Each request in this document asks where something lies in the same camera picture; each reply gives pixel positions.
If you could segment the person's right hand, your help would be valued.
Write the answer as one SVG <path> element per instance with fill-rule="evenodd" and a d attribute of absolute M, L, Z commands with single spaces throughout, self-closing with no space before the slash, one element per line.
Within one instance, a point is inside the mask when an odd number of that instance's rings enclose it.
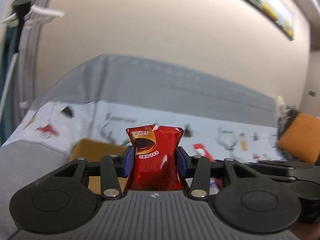
<path fill-rule="evenodd" d="M 297 223 L 292 232 L 302 240 L 319 240 L 320 224 Z"/>

